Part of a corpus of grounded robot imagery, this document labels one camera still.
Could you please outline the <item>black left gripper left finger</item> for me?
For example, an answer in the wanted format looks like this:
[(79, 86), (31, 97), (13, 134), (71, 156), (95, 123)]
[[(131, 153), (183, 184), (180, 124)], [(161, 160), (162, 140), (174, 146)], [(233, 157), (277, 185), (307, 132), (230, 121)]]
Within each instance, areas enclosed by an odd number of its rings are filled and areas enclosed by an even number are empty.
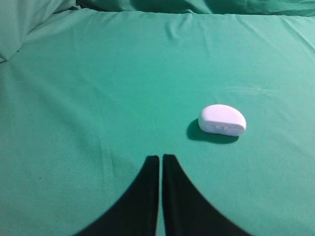
[(77, 236), (154, 236), (159, 205), (159, 157), (147, 156), (122, 196)]

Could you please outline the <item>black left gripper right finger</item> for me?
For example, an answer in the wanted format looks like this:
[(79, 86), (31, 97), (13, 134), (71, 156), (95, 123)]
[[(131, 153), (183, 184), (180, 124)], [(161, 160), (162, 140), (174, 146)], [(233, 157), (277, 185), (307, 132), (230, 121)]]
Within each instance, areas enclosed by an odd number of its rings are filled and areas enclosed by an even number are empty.
[(249, 235), (202, 196), (171, 154), (163, 156), (162, 208), (167, 236)]

